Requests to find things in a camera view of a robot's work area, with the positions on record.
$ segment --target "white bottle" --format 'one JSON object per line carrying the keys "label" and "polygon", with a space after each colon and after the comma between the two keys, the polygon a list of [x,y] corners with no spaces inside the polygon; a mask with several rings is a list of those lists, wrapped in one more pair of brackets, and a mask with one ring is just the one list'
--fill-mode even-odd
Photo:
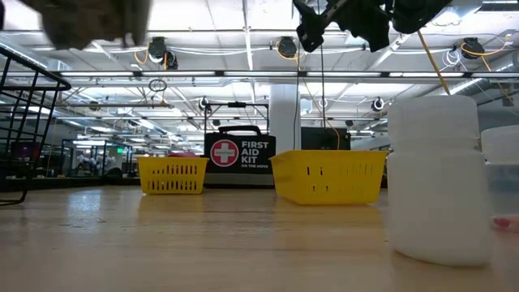
{"label": "white bottle", "polygon": [[417,260],[477,266],[489,262],[492,234],[478,112],[463,96],[393,105],[388,134],[389,241]]}

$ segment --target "basket handle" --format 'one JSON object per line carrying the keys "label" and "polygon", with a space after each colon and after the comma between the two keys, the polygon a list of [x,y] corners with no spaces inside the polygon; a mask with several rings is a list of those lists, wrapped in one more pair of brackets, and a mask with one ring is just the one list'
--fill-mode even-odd
{"label": "basket handle", "polygon": [[253,131],[257,135],[262,135],[261,130],[258,126],[226,126],[226,127],[219,127],[218,131],[220,131],[221,134],[226,134],[230,131]]}

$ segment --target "ceiling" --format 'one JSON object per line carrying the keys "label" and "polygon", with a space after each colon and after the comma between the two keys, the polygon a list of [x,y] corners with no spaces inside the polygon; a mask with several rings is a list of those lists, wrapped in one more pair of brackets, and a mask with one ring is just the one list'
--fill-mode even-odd
{"label": "ceiling", "polygon": [[[144,59],[146,45],[137,49],[130,48],[128,51],[121,49],[121,41],[99,40],[84,50],[56,51],[42,31],[38,13],[16,0],[4,2],[6,31],[0,34],[0,42],[15,47],[38,62],[60,60],[70,71],[161,70],[153,62],[140,64],[135,59],[135,51],[141,61]],[[154,0],[148,21],[147,41],[152,37],[166,37],[167,45],[178,60],[180,71],[296,71],[298,68],[295,60],[281,58],[275,44],[281,37],[288,36],[297,40],[294,31],[297,26],[297,11],[293,10],[291,1],[288,0]],[[447,53],[454,44],[459,45],[464,37],[477,37],[487,52],[495,52],[487,57],[490,64],[493,64],[515,50],[512,42],[509,45],[504,43],[508,41],[507,35],[515,32],[516,28],[519,28],[519,13],[487,11],[469,14],[456,23],[440,24],[433,21],[422,29],[422,34],[435,62],[444,72],[485,71],[486,67],[481,59],[458,60],[457,53],[449,56]],[[362,50],[362,40],[339,31],[336,25],[328,28],[324,39],[323,54],[321,55],[319,49],[313,54],[302,54],[300,70],[432,71],[417,34],[400,36],[392,30],[392,49],[383,49],[373,54],[369,50]],[[130,81],[127,77],[71,79],[74,88],[60,99],[57,115],[70,117],[71,119],[64,118],[63,121],[78,127],[78,130],[83,130],[85,126],[103,126],[115,131],[132,131],[139,133],[138,135],[159,135],[157,129],[178,135],[201,135],[202,121],[186,121],[182,117],[199,117],[198,104],[203,97],[210,102],[268,104],[271,84],[281,82],[277,79],[254,78],[197,78],[196,83],[191,78],[170,78],[166,81],[169,87],[163,93],[150,93],[146,85],[147,79],[140,83]],[[284,79],[282,82],[295,84],[296,79]],[[380,114],[371,110],[371,103],[378,97],[389,104],[396,97],[419,97],[439,86],[440,82],[437,80],[420,83],[403,79],[377,83],[376,80],[345,82],[340,79],[325,79],[326,114],[336,118],[380,118]],[[318,79],[300,80],[299,87],[303,99],[322,97],[322,84]],[[499,90],[491,90],[488,94],[498,96]],[[156,107],[161,100],[168,105]],[[92,101],[110,107],[101,106],[92,111],[85,106]],[[320,126],[320,110],[322,108],[316,101],[311,110],[303,115],[303,126]],[[222,107],[214,117],[221,118],[222,124],[252,122],[266,130],[267,123],[262,114],[266,115],[264,109]],[[88,119],[91,117],[107,119]],[[153,130],[143,125],[129,124],[128,118],[132,117],[155,118],[150,119],[154,125]],[[331,122],[335,127],[344,126],[344,119]],[[370,125],[369,121],[357,121],[354,129],[369,129]],[[373,130],[384,131],[384,128],[377,127]],[[92,128],[88,131],[102,134]]]}

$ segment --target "wooden table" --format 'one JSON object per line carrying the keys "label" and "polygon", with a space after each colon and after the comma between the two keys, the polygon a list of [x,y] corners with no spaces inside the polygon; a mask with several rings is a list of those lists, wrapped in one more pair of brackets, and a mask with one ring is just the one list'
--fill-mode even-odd
{"label": "wooden table", "polygon": [[488,268],[420,263],[388,248],[386,199],[314,208],[274,191],[32,191],[0,208],[2,291],[519,291],[519,235],[496,233]]}

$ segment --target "black bag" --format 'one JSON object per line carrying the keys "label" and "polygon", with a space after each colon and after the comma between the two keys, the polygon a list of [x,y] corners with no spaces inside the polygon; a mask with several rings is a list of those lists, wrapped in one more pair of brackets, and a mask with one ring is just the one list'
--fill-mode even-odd
{"label": "black bag", "polygon": [[[276,155],[276,137],[261,134],[257,126],[219,127],[205,135],[209,158],[205,183],[210,187],[273,187],[270,158]],[[256,135],[231,135],[253,131]]]}

